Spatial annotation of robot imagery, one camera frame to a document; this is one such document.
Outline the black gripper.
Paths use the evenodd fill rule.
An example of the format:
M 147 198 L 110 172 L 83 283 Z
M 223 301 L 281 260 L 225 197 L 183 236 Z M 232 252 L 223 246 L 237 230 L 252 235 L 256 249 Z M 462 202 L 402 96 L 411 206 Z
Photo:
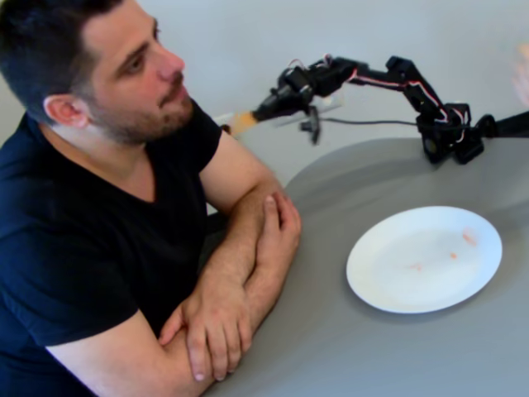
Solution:
M 277 87 L 252 112 L 253 118 L 265 122 L 304 112 L 317 94 L 317 84 L 308 69 L 287 68 L 277 79 Z

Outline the man's right hand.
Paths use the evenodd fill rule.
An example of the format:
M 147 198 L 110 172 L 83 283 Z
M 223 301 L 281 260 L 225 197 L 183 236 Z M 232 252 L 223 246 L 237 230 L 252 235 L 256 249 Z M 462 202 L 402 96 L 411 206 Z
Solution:
M 256 262 L 264 269 L 288 268 L 296 255 L 302 221 L 292 200 L 275 192 L 264 201 L 264 226 Z

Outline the man's left hand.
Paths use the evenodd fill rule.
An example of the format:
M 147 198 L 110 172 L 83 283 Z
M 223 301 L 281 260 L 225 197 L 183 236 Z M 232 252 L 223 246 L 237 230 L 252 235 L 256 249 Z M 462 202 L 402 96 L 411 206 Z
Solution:
M 166 321 L 159 342 L 166 346 L 181 331 L 185 331 L 193 378 L 224 379 L 236 368 L 252 341 L 244 287 L 236 282 L 199 284 Z

